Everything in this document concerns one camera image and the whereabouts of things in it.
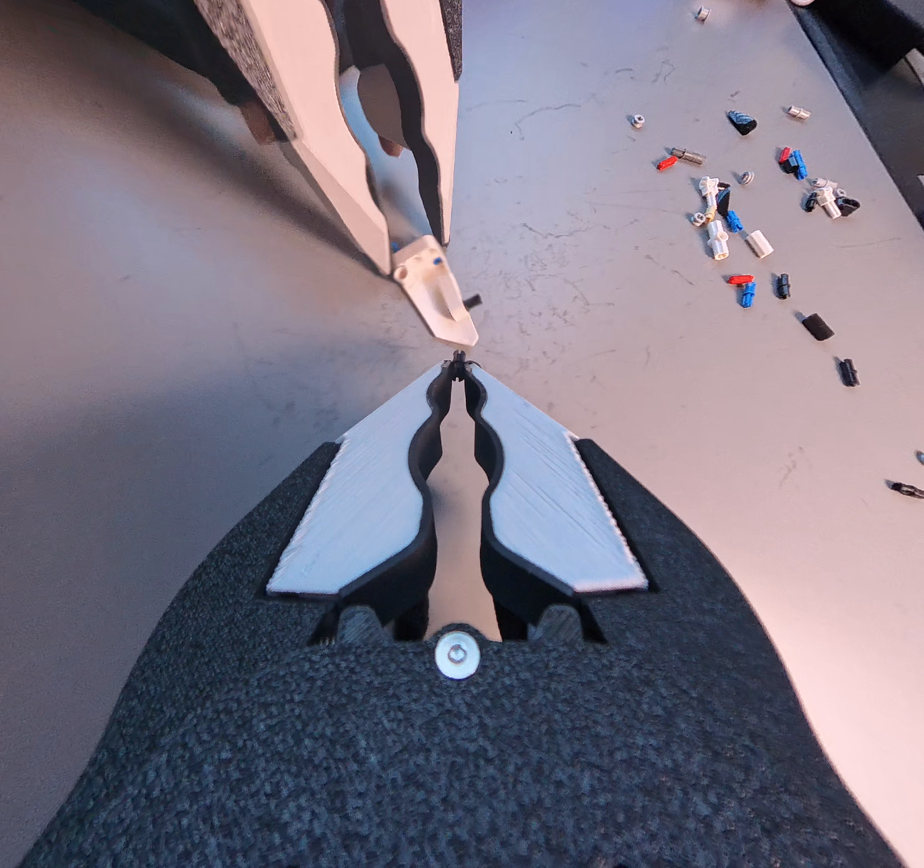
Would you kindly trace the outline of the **black power adapter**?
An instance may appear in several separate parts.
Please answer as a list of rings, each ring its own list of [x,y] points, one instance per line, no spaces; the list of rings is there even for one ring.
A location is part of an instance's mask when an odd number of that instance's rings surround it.
[[[923,51],[923,0],[816,0],[815,13],[884,68]]]

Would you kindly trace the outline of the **person's left hand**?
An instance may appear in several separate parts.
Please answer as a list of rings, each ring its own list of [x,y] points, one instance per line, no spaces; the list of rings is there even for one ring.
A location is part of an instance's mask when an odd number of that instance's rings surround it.
[[[258,98],[241,102],[237,110],[241,113],[249,133],[258,145],[269,146],[274,143],[288,142],[289,138],[281,125]]]

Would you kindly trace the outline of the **white lego panel piece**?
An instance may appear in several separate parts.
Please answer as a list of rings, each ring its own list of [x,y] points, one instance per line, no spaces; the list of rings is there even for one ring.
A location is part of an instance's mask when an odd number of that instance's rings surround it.
[[[435,256],[441,256],[444,263],[434,266]],[[433,336],[462,349],[475,346],[478,331],[464,307],[445,250],[437,240],[423,236],[399,250],[394,259],[394,279]]]

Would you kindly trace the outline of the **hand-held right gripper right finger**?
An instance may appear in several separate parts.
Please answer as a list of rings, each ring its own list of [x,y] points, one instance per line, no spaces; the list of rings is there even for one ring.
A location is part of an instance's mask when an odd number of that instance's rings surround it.
[[[581,613],[593,597],[648,590],[577,437],[482,367],[466,364],[463,378],[488,478],[480,569],[502,634],[538,625],[549,606]]]

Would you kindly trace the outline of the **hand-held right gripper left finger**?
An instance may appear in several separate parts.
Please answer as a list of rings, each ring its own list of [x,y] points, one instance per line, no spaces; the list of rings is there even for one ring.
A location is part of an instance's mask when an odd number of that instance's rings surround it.
[[[269,596],[365,605],[383,623],[427,599],[436,570],[428,477],[453,374],[433,366],[337,441],[266,586]]]

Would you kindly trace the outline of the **scattered small lego pieces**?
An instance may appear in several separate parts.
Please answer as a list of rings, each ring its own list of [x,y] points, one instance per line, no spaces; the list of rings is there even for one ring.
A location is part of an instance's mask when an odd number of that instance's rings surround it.
[[[710,10],[705,6],[700,7],[695,14],[698,22],[705,22],[710,15]],[[810,117],[810,111],[802,107],[789,106],[786,109],[786,115],[796,121],[806,121]],[[726,118],[739,135],[749,135],[757,126],[757,120],[752,115],[731,110],[726,113]],[[633,114],[628,118],[630,125],[635,130],[640,130],[645,125],[645,117],[642,114]],[[704,165],[705,158],[700,154],[689,153],[685,148],[673,148],[671,152],[656,163],[656,169],[663,171],[684,159],[696,165]],[[792,146],[783,146],[777,158],[778,167],[781,171],[793,175],[797,181],[807,181],[811,191],[805,196],[802,208],[805,212],[812,212],[821,208],[831,219],[847,217],[860,209],[860,203],[857,199],[850,197],[847,192],[830,179],[811,178],[809,179],[809,169],[805,163],[801,151]],[[750,170],[745,171],[740,176],[740,184],[749,184],[753,181],[754,173]],[[720,179],[710,176],[704,176],[699,181],[699,193],[703,198],[704,209],[697,211],[690,217],[690,222],[697,229],[705,229],[704,235],[708,237],[707,247],[710,255],[715,261],[724,261],[729,256],[728,239],[729,234],[737,235],[743,232],[744,225],[740,217],[730,207],[731,185]],[[744,241],[751,248],[756,257],[763,259],[773,252],[773,248],[766,236],[760,230],[753,230],[744,234]],[[744,308],[750,308],[754,302],[756,294],[756,280],[750,278],[745,281],[746,276],[733,276],[726,279],[726,282],[741,288],[739,295],[740,305]],[[776,279],[774,293],[780,300],[787,300],[791,296],[791,282],[787,273],[779,274]],[[803,317],[801,325],[810,333],[813,339],[818,342],[826,342],[834,337],[834,331],[818,314]],[[860,377],[857,367],[851,358],[837,360],[837,369],[842,383],[850,388],[855,389],[860,385]],[[914,499],[923,499],[922,488],[899,481],[887,481],[887,486],[903,496]]]

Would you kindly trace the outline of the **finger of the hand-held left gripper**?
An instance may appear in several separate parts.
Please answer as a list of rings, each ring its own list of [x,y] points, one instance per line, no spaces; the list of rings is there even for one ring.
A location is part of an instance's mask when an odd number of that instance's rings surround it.
[[[352,50],[373,129],[410,150],[433,235],[449,243],[461,0],[352,0]]]
[[[373,196],[368,157],[343,110],[338,39],[325,0],[241,3],[291,121],[290,160],[358,248],[390,275],[388,227]]]

